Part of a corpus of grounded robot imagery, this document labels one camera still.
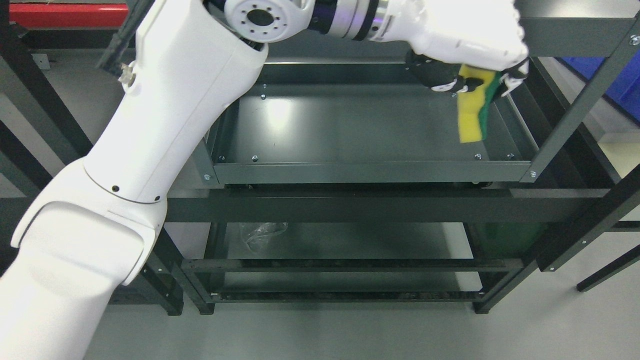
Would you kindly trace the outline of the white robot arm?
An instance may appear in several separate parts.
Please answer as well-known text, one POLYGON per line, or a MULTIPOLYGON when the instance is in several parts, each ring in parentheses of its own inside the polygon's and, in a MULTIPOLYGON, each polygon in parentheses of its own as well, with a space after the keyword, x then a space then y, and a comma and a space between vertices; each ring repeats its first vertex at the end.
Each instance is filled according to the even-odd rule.
POLYGON ((26 209, 1 276, 1 358, 81 360, 119 285, 131 284, 166 219, 167 194, 218 116, 258 79, 268 44, 308 27, 365 39, 378 0, 155 0, 98 141, 26 209))

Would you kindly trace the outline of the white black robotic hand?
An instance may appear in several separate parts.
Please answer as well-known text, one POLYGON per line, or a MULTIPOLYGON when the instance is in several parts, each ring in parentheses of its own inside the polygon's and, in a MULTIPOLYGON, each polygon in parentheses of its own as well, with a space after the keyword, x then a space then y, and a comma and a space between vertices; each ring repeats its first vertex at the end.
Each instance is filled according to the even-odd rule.
POLYGON ((528 77, 530 51, 513 0, 389 0, 368 39, 405 42, 445 64, 496 71, 503 97, 528 77))

